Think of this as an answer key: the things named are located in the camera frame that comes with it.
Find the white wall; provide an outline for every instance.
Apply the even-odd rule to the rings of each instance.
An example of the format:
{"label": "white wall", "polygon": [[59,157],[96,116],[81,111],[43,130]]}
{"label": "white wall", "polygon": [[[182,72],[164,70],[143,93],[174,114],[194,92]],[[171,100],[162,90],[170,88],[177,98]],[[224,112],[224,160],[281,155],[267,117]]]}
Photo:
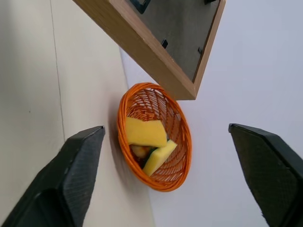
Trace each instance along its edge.
{"label": "white wall", "polygon": [[[196,101],[179,102],[192,167],[170,193],[150,190],[157,227],[265,227],[228,133],[231,122],[279,134],[303,157],[303,2],[228,0]],[[122,52],[128,84],[152,79]]]}

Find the wooden board edge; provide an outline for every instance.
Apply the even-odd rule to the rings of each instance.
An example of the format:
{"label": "wooden board edge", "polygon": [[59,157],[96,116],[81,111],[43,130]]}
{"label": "wooden board edge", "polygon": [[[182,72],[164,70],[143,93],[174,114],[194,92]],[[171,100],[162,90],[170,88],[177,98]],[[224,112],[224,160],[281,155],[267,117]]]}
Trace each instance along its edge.
{"label": "wooden board edge", "polygon": [[192,81],[124,0],[73,1],[172,98],[176,100],[196,98]]}
{"label": "wooden board edge", "polygon": [[213,20],[212,25],[211,25],[211,29],[208,33],[206,43],[205,43],[204,48],[203,48],[200,63],[199,63],[199,66],[197,68],[195,78],[193,80],[196,96],[198,94],[198,91],[199,91],[199,88],[200,88],[200,85],[201,85],[201,82],[202,82],[202,78],[203,78],[203,75],[204,75],[204,72],[205,72],[205,69],[206,69],[206,65],[207,65],[207,62],[208,62],[208,58],[209,58],[210,52],[211,52],[213,44],[214,44],[214,39],[215,39],[217,30],[218,30],[218,27],[219,27],[219,24],[220,24],[220,21],[221,21],[221,17],[222,17],[222,14],[223,14],[225,4],[226,4],[226,0],[220,0],[220,3],[218,5],[217,11],[216,11],[216,14],[214,16],[214,20]]}

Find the wooden shelf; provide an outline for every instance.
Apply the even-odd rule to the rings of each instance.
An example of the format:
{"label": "wooden shelf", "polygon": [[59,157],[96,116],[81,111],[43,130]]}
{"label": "wooden shelf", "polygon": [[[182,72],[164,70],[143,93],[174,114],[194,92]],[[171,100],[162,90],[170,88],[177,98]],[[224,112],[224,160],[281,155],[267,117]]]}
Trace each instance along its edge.
{"label": "wooden shelf", "polygon": [[[188,9],[180,7],[185,3],[170,0],[171,8],[166,10],[162,9],[164,6],[161,4],[167,4],[168,1],[151,0],[144,14],[140,14],[130,0],[74,2],[175,99],[196,98],[225,0],[217,0],[206,6],[202,0],[184,1],[189,4]],[[179,11],[174,8],[174,4],[179,5]],[[162,37],[168,38],[167,49],[161,45]]]}

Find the basket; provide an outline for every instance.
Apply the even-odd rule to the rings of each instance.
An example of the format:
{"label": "basket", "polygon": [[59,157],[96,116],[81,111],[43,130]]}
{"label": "basket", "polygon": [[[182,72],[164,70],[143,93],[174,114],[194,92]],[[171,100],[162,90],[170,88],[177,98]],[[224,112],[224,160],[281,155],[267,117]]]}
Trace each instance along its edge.
{"label": "basket", "polygon": [[[178,145],[166,162],[150,177],[142,171],[127,143],[126,117],[143,121],[161,120],[168,137]],[[162,192],[173,191],[183,184],[190,168],[191,136],[179,105],[162,87],[141,83],[130,88],[121,99],[117,125],[125,160],[143,183]]]}

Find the orange wicker basket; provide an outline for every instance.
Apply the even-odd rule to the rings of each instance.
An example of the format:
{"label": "orange wicker basket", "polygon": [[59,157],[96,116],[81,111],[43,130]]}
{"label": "orange wicker basket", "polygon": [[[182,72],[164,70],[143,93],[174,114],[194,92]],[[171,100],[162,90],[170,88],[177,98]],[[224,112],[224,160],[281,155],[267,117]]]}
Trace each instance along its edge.
{"label": "orange wicker basket", "polygon": [[[161,120],[168,137],[178,145],[168,160],[150,177],[142,171],[127,143],[126,117],[143,121]],[[119,143],[126,162],[143,183],[162,192],[170,192],[183,184],[190,168],[191,136],[179,105],[162,87],[141,83],[130,88],[121,99],[117,125]]]}

